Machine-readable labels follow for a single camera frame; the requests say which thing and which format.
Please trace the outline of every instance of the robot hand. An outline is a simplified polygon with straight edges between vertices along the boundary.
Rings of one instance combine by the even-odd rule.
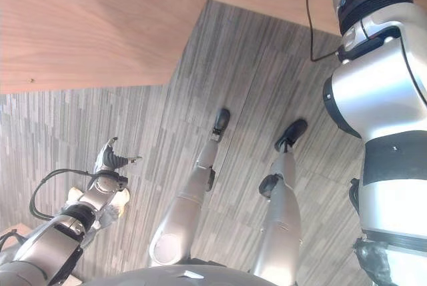
[[[138,159],[141,159],[140,156],[117,156],[113,151],[113,144],[116,141],[117,137],[113,137],[104,145],[104,147],[102,147],[95,162],[95,168],[93,170],[94,173],[97,173],[101,170],[114,171],[115,169],[119,169],[128,163],[135,163]]]

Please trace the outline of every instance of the robot leg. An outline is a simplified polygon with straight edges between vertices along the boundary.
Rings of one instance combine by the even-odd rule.
[[[203,147],[184,188],[172,200],[149,246],[149,266],[183,263],[190,257],[205,192],[212,188],[212,170],[218,143],[230,120],[230,112],[222,109],[211,139]]]
[[[279,286],[290,286],[296,282],[302,233],[300,210],[294,193],[295,160],[290,146],[306,127],[306,122],[300,119],[286,129],[276,143],[280,156],[273,163],[270,175],[260,185],[260,193],[270,199],[270,204],[251,272]]]

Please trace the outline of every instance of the wooden cabinet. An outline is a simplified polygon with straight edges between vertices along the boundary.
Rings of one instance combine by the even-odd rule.
[[[167,83],[205,0],[0,0],[0,92]]]

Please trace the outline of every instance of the black wire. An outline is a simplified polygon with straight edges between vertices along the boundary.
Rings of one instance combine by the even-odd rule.
[[[312,62],[321,61],[322,59],[325,59],[329,56],[335,55],[336,51],[332,51],[326,55],[320,56],[318,58],[314,58],[313,56],[313,23],[312,23],[312,17],[310,15],[310,7],[308,5],[308,0],[306,0],[306,9],[307,9],[307,17],[308,17],[308,23],[310,24],[310,60]]]
[[[53,216],[50,216],[48,214],[44,214],[42,212],[40,212],[36,206],[35,206],[35,197],[37,195],[37,192],[40,190],[41,186],[43,186],[50,178],[62,174],[62,173],[76,173],[79,175],[84,175],[84,176],[89,176],[89,177],[96,177],[96,175],[94,174],[90,174],[88,171],[80,171],[78,169],[68,169],[68,168],[63,168],[63,169],[56,169],[54,171],[51,171],[49,174],[47,174],[47,176],[45,178],[43,178],[40,181],[40,184],[38,184],[38,186],[35,188],[33,195],[31,196],[30,202],[29,202],[29,212],[32,214],[32,216],[38,218],[38,219],[42,219],[44,221],[50,221]]]
[[[0,253],[1,253],[3,246],[6,243],[6,240],[8,240],[11,237],[16,238],[16,240],[18,240],[18,242],[21,245],[24,244],[24,242],[27,240],[24,236],[21,236],[20,234],[18,234],[16,229],[12,229],[10,232],[8,232],[8,233],[6,233],[0,237]]]

